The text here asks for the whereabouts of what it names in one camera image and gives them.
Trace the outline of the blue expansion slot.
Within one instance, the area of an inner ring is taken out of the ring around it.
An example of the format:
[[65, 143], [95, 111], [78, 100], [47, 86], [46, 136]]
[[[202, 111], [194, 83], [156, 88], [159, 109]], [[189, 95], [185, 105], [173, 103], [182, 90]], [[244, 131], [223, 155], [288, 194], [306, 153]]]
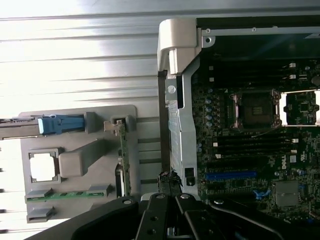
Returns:
[[205, 179], [208, 181], [219, 181], [229, 179], [247, 179], [255, 178], [256, 171], [229, 171], [229, 172], [211, 172], [205, 174]]

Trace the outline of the blue slot clip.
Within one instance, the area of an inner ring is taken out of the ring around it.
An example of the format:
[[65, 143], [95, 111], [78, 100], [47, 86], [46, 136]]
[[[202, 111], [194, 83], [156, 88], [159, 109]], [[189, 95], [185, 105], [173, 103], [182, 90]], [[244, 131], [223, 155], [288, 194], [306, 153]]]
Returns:
[[254, 190], [253, 193], [255, 194], [255, 199], [256, 200], [261, 200], [264, 197], [268, 196], [271, 193], [271, 190], [270, 189], [268, 189], [266, 191]]

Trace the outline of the grey parts rack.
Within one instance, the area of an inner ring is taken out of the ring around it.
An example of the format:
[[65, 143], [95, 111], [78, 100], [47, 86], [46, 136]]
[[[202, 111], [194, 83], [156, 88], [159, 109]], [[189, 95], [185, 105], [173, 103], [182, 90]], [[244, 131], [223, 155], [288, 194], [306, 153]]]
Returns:
[[[104, 130], [104, 122], [124, 120], [130, 164], [131, 196], [156, 192], [162, 169], [160, 127], [156, 117], [137, 116], [134, 105], [49, 110], [45, 115], [83, 115], [84, 131], [23, 138], [20, 141], [28, 223], [68, 219], [117, 198], [115, 169], [120, 139]], [[32, 179], [30, 159], [49, 153], [54, 159], [51, 181]], [[27, 202], [27, 196], [65, 192], [105, 193], [104, 197]]]

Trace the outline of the black open PC case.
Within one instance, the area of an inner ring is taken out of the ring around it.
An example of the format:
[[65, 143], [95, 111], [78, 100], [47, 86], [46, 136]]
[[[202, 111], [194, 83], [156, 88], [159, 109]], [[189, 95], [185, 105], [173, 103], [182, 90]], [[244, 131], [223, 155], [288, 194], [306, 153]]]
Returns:
[[[297, 59], [320, 59], [320, 14], [173, 18], [160, 23], [157, 61], [158, 71], [165, 74], [170, 162], [183, 193], [205, 203], [198, 195], [191, 93], [191, 78], [201, 62]], [[286, 223], [290, 240], [320, 240], [320, 226]]]

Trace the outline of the green RAM stick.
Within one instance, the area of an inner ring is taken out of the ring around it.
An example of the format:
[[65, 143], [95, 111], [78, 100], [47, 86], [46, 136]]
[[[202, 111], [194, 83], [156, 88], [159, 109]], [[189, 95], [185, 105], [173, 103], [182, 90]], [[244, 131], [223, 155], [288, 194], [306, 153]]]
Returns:
[[71, 192], [49, 192], [39, 196], [27, 196], [27, 202], [65, 200], [77, 198], [97, 198], [105, 197], [104, 192], [89, 193], [88, 191], [71, 191]]

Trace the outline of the silver chipset heatsink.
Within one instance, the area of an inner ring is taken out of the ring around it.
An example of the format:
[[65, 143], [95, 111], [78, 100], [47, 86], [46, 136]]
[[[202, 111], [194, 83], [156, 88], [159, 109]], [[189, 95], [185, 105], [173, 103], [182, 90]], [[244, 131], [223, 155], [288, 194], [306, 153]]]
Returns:
[[299, 184], [297, 180], [275, 183], [275, 203], [278, 207], [292, 207], [299, 204]]

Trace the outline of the CPU socket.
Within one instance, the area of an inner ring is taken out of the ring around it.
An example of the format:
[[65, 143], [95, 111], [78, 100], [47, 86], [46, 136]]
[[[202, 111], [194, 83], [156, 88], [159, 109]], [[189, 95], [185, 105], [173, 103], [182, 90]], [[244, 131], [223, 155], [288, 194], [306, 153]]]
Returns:
[[220, 116], [230, 129], [240, 132], [275, 129], [280, 119], [281, 94], [274, 90], [241, 90], [227, 94]]

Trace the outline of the silver CPU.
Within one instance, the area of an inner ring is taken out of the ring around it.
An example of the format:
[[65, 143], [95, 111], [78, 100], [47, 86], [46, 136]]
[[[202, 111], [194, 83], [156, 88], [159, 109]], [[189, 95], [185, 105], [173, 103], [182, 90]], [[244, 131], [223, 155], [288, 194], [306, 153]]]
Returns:
[[52, 181], [56, 176], [54, 158], [49, 153], [37, 153], [30, 158], [31, 177], [36, 182]]

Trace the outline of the green motherboard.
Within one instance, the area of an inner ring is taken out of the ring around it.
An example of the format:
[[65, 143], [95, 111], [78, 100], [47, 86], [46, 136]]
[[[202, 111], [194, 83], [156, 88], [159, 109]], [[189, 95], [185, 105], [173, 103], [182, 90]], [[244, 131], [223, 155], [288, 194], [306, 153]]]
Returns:
[[[226, 198], [298, 226], [320, 227], [320, 127], [238, 131], [226, 127], [221, 104], [239, 91], [320, 90], [320, 58], [200, 63], [191, 77], [197, 193]], [[206, 173], [256, 171], [255, 178], [206, 180]], [[276, 182], [298, 181], [299, 204], [276, 205]], [[257, 200], [254, 190], [268, 196]]]

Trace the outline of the hard disk with blue caddy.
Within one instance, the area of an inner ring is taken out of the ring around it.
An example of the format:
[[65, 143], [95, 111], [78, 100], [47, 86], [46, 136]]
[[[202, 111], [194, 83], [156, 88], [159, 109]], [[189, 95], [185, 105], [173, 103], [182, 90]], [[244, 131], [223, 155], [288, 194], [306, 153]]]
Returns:
[[30, 115], [0, 118], [0, 141], [84, 131], [83, 115]]

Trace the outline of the metal socket cover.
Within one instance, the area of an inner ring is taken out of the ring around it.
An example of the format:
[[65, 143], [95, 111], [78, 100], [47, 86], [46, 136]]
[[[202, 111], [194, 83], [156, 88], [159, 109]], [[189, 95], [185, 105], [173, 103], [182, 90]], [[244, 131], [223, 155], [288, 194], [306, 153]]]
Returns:
[[320, 127], [320, 89], [281, 93], [279, 115], [283, 127]]

